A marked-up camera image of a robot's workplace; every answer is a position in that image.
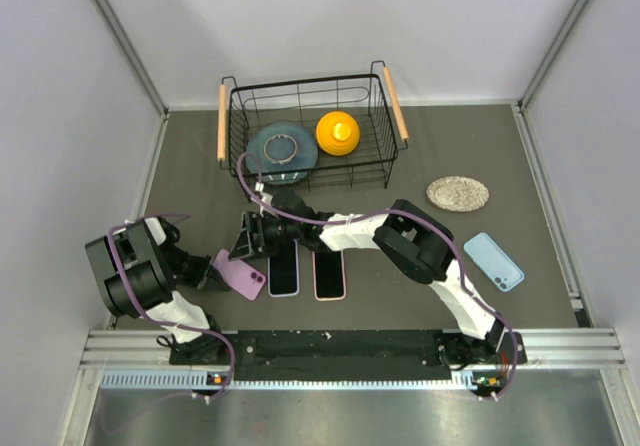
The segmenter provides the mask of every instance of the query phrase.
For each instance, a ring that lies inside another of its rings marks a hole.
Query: wooden handle
[[[393,107],[393,115],[396,117],[396,123],[398,124],[398,131],[400,131],[400,137],[403,141],[409,139],[409,131],[407,130],[407,124],[404,122],[404,116],[402,115],[402,109],[398,102],[398,95],[396,94],[396,87],[393,85],[393,79],[391,79],[391,73],[389,68],[384,67],[384,80],[387,83],[387,89],[389,90],[389,96],[391,96],[391,106]]]
[[[227,87],[220,85],[218,105],[218,161],[227,159]]]

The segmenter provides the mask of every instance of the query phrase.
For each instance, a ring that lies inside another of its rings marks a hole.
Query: black smartphone screen
[[[318,299],[341,299],[345,295],[342,253],[316,253],[313,258]]]
[[[295,241],[280,246],[277,256],[269,258],[269,294],[293,296],[298,293],[298,248]]]

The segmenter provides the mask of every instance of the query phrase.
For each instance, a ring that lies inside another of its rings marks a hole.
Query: wall
[[[520,98],[575,0],[111,0],[164,101],[392,67],[401,99]]]
[[[594,0],[529,117],[602,326],[640,387],[640,0]]]
[[[91,0],[0,11],[0,443],[48,445],[106,319],[84,243],[130,217],[159,118]]]

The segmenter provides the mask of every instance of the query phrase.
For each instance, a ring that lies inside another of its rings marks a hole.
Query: wire basket
[[[402,147],[398,147],[387,98],[376,68],[381,68],[391,97]],[[225,108],[226,82],[233,83]],[[368,74],[283,81],[239,87],[233,76],[222,79],[218,112],[218,161],[237,177],[238,157],[261,129],[275,121],[301,125],[315,137],[320,118],[330,111],[344,111],[357,121],[360,142],[345,156],[332,156],[321,150],[315,166],[306,169],[263,171],[265,178],[284,173],[306,173],[292,186],[307,189],[319,186],[349,185],[380,181],[386,188],[398,151],[407,149],[409,134],[398,103],[389,69],[384,61],[374,61]],[[255,183],[257,174],[243,165],[243,175]]]

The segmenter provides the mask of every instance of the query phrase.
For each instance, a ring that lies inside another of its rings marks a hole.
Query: yellow pot lid
[[[344,156],[356,149],[360,141],[360,127],[350,114],[332,111],[318,121],[316,141],[326,153]]]

